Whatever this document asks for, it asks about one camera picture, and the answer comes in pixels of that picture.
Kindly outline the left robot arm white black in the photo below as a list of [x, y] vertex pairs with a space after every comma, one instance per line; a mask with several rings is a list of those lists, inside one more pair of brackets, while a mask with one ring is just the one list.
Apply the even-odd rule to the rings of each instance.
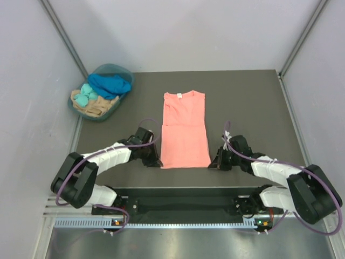
[[105, 208], [116, 214], [122, 209], [122, 201], [116, 191], [97, 185], [101, 173], [133, 160], [141, 160], [145, 167], [162, 167], [152, 131], [139, 127], [128, 139], [88, 154], [70, 153], [50, 189], [56, 195], [58, 206], [71, 205], [79, 209], [85, 205]]

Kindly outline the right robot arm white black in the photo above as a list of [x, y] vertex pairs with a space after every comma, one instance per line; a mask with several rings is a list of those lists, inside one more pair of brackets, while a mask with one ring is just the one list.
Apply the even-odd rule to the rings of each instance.
[[255, 212], [262, 214], [270, 208], [279, 208], [296, 213], [308, 224], [316, 224], [342, 207], [341, 197], [319, 166], [293, 166], [253, 152], [242, 135], [227, 135], [223, 140], [224, 145], [209, 164], [210, 169], [230, 171], [239, 167], [276, 184], [261, 186], [250, 195]]

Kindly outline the pink t shirt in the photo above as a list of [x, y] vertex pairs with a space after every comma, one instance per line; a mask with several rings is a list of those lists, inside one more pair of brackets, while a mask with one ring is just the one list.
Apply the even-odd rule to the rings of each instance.
[[162, 169], [207, 168], [211, 163], [205, 127], [205, 94], [195, 90], [163, 96]]

